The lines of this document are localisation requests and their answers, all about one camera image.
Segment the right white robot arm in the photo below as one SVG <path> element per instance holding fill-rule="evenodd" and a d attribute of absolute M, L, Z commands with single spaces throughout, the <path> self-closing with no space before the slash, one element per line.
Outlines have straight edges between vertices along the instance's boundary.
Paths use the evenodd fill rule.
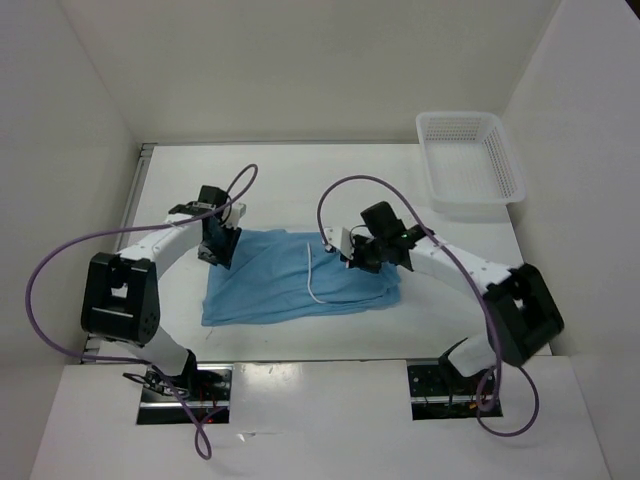
<path fill-rule="evenodd" d="M 451 245 L 430 229 L 408 228 L 386 201 L 364 210 L 361 218 L 367 235 L 346 228 L 325 231 L 348 267 L 369 273 L 379 273 L 384 266 L 403 267 L 478 300 L 490 315 L 484 333 L 458 342 L 439 358 L 438 378 L 446 391 L 464 391 L 474 375 L 498 359 L 523 366 L 564 330 L 561 313 L 535 266 L 494 263 Z"/>

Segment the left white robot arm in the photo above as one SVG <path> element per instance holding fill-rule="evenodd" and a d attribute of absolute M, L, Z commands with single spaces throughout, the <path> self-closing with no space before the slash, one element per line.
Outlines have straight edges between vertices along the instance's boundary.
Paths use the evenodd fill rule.
<path fill-rule="evenodd" d="M 224 190 L 203 186 L 196 200 L 170 209 L 159 229 L 114 254 L 94 255 L 82 329 L 159 368 L 143 378 L 147 384 L 164 386 L 180 400 L 210 394 L 223 377 L 199 369 L 195 354 L 160 326 L 159 280 L 192 249 L 199 260 L 229 269 L 245 213 L 246 205 L 232 203 Z"/>

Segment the blue mesh shorts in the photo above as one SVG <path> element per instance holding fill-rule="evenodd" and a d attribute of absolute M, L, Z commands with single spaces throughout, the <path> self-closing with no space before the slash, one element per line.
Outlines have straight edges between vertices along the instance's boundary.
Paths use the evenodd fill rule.
<path fill-rule="evenodd" d="M 241 233 L 230 269 L 209 269 L 201 325 L 267 325 L 341 316 L 401 301 L 397 268 L 349 269 L 324 250 L 320 235 L 286 230 Z"/>

